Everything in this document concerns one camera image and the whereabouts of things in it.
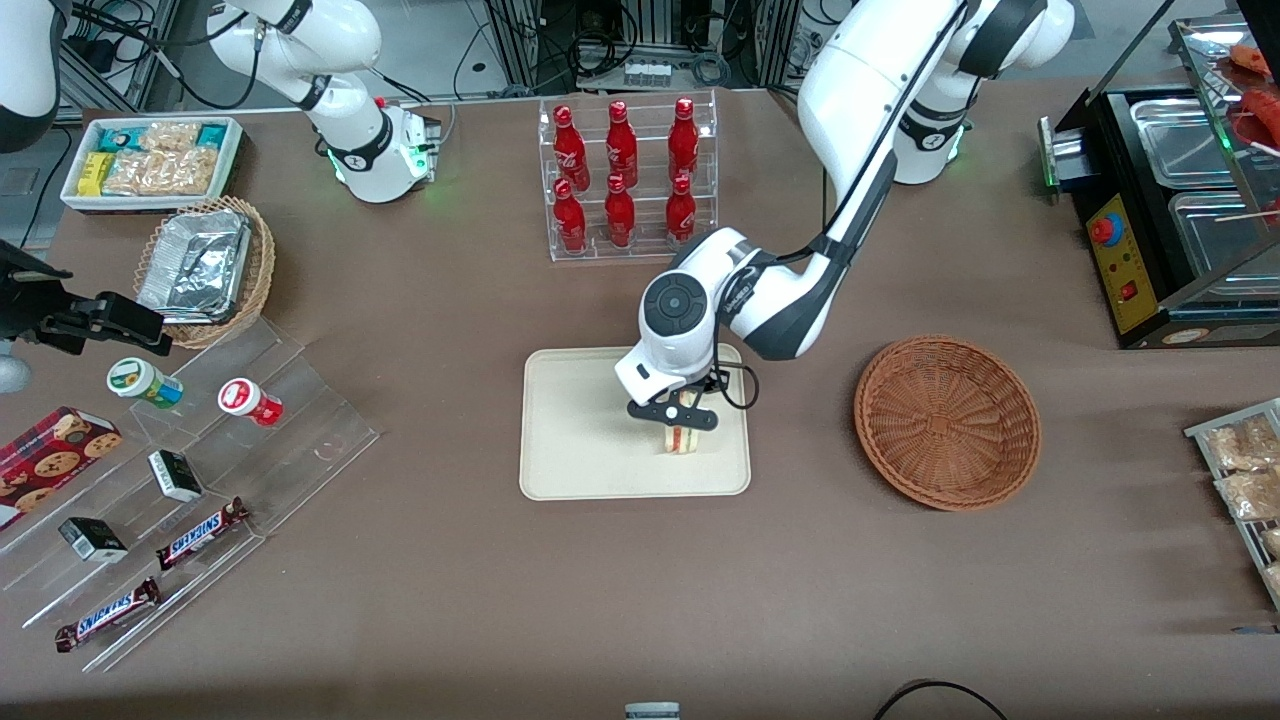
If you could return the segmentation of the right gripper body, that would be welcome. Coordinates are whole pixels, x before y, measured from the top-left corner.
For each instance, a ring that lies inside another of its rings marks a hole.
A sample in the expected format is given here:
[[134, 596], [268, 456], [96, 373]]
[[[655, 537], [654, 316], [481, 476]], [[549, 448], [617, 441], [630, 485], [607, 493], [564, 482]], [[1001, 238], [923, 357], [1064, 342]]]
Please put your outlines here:
[[63, 281], [70, 273], [50, 266], [13, 243], [1, 241], [1, 338], [18, 340], [38, 329], [70, 305]]

